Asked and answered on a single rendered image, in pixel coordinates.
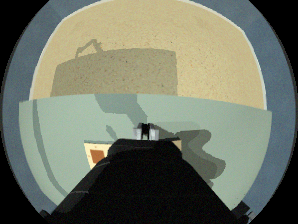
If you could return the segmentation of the chessboard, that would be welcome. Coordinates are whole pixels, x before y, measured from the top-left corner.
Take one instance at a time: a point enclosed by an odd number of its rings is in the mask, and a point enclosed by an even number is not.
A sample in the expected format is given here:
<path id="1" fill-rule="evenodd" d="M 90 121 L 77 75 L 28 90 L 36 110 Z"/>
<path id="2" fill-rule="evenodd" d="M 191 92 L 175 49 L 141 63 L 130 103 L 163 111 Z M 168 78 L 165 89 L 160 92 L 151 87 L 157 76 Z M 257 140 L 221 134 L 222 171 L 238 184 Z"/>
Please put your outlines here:
<path id="1" fill-rule="evenodd" d="M 171 141 L 181 150 L 181 139 Z M 84 143 L 84 145 L 92 169 L 101 159 L 107 157 L 107 150 L 112 144 Z"/>

